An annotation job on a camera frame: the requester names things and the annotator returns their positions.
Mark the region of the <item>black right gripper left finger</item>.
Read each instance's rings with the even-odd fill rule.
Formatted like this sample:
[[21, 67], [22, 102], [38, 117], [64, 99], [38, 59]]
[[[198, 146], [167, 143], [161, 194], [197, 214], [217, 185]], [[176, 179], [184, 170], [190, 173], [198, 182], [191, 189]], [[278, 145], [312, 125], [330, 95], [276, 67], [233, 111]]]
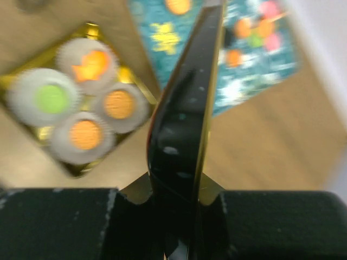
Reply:
[[1, 259], [150, 259], [139, 211], [114, 188], [1, 193]]

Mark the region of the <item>gold tin lid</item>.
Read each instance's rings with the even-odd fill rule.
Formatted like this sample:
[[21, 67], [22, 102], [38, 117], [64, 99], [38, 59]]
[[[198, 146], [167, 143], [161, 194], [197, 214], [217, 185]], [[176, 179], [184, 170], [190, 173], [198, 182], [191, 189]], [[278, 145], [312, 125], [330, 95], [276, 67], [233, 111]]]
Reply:
[[199, 192], [210, 133], [224, 1], [205, 1], [149, 125], [148, 170], [122, 189], [126, 229], [110, 259], [200, 259]]

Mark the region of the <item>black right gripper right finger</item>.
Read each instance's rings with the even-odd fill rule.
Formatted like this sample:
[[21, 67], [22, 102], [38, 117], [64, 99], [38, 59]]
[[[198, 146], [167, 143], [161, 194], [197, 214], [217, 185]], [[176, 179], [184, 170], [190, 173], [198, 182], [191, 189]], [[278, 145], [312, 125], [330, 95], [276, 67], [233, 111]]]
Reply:
[[203, 213], [204, 259], [346, 259], [346, 204], [317, 191], [223, 191]]

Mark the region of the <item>tan embossed sandwich biscuit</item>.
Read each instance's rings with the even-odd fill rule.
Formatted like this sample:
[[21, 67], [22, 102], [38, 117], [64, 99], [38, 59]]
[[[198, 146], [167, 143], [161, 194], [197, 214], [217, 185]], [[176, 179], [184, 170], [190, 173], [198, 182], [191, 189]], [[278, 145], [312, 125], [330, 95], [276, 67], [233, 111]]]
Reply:
[[134, 97], [125, 90], [114, 90], [104, 97], [104, 110], [114, 119], [129, 118], [135, 109]]

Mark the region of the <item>green sandwich cookie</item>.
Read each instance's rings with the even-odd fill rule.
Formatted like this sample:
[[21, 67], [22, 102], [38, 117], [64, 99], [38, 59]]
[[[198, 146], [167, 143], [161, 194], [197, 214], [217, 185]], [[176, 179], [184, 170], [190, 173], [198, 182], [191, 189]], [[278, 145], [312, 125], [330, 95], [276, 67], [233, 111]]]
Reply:
[[59, 114], [67, 109], [70, 99], [62, 87], [50, 84], [42, 86], [36, 91], [35, 102], [40, 111]]

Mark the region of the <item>tan round biscuit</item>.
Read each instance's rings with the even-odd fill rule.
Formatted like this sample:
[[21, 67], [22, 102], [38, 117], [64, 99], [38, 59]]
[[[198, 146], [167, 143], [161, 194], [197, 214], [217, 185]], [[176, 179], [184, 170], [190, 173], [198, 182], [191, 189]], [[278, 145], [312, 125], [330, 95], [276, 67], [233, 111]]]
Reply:
[[102, 129], [92, 120], [80, 120], [69, 130], [69, 140], [81, 150], [96, 148], [102, 141]]
[[175, 15], [184, 15], [191, 10], [191, 0], [165, 0], [168, 10]]

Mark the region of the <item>orange fish shaped cookie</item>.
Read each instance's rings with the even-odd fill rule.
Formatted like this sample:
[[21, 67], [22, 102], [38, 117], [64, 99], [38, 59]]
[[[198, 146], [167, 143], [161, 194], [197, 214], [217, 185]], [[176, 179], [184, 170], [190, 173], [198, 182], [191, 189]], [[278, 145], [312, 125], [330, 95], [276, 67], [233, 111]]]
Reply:
[[73, 71], [77, 82], [96, 81], [107, 70], [110, 57], [105, 51], [92, 50], [83, 56], [80, 65], [73, 65]]

